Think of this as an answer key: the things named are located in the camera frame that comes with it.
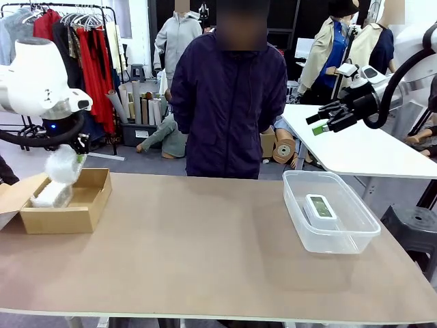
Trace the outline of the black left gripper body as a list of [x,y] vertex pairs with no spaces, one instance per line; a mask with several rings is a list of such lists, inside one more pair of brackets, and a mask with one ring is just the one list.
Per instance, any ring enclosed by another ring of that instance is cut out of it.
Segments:
[[43,119],[43,127],[49,139],[60,143],[69,142],[79,135],[79,117],[70,115],[59,120]]

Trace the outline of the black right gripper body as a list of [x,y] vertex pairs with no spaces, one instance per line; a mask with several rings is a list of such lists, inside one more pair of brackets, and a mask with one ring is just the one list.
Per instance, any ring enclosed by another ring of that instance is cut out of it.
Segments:
[[371,84],[345,88],[345,104],[357,120],[363,120],[378,111],[378,95]]

